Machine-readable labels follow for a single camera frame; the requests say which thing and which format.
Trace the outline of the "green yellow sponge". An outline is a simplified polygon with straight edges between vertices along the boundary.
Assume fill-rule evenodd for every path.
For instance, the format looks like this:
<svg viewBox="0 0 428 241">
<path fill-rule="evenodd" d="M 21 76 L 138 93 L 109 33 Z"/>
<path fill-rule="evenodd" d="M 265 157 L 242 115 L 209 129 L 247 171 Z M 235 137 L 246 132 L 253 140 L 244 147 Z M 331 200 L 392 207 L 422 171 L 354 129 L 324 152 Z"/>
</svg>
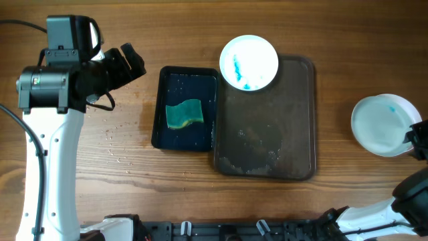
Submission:
<svg viewBox="0 0 428 241">
<path fill-rule="evenodd" d="M 176 106 L 166 105 L 167 126 L 170 129 L 183 129 L 193 123 L 203 123 L 201 101 L 188 99 Z"/>
</svg>

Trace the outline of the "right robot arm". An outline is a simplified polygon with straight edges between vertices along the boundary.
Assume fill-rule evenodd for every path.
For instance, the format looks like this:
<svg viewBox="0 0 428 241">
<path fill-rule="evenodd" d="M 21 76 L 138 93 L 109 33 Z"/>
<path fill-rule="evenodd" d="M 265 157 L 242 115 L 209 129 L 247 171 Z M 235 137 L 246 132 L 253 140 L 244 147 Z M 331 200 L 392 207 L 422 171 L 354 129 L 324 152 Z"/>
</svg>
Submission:
<svg viewBox="0 0 428 241">
<path fill-rule="evenodd" d="M 388 200 L 363 208 L 332 208 L 316 223 L 326 240 L 372 240 L 393 234 L 426 236 L 427 168 L 400 182 Z"/>
</svg>

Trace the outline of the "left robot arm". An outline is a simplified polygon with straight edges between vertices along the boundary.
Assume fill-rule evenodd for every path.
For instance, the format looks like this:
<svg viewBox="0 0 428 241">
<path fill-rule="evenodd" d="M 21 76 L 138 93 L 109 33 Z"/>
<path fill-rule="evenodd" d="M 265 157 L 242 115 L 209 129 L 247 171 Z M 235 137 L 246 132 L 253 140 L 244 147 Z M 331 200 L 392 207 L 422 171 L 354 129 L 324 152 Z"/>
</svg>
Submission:
<svg viewBox="0 0 428 241">
<path fill-rule="evenodd" d="M 131 44 L 101 60 L 56 60 L 26 67 L 17 81 L 27 139 L 25 197 L 17 240 L 145 240 L 136 214 L 82 228 L 76 211 L 76 159 L 92 97 L 109 95 L 145 73 Z"/>
</svg>

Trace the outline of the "white plate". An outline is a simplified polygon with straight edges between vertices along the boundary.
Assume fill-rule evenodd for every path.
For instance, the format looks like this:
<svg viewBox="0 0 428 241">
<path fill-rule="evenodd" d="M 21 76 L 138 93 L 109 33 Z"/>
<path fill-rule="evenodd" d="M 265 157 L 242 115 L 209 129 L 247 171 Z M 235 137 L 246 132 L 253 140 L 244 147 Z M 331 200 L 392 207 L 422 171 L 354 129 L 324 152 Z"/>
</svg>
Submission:
<svg viewBox="0 0 428 241">
<path fill-rule="evenodd" d="M 266 39 L 257 35 L 233 38 L 219 58 L 222 77 L 230 86 L 253 92 L 268 86 L 279 69 L 278 54 Z"/>
<path fill-rule="evenodd" d="M 381 157 L 396 157 L 413 149 L 405 142 L 411 125 L 422 121 L 408 100 L 395 94 L 379 94 L 360 100 L 351 115 L 351 129 L 357 142 Z"/>
<path fill-rule="evenodd" d="M 415 105 L 408 101 L 406 98 L 398 96 L 396 94 L 380 94 L 379 96 L 388 98 L 396 105 L 400 106 L 406 115 L 410 118 L 411 124 L 419 123 L 422 121 L 419 111 L 416 109 Z"/>
</svg>

